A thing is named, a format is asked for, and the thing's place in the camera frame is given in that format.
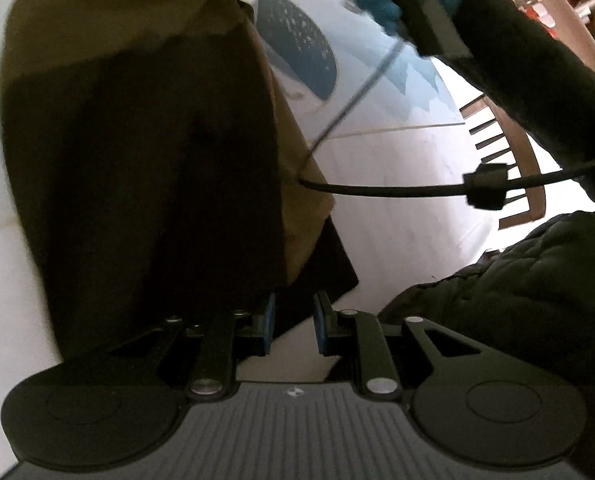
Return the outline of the black jacket sleeve forearm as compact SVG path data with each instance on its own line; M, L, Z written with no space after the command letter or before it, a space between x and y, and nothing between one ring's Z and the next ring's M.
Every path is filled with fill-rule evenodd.
M460 0L448 65L569 170L595 160L595 72L510 0Z

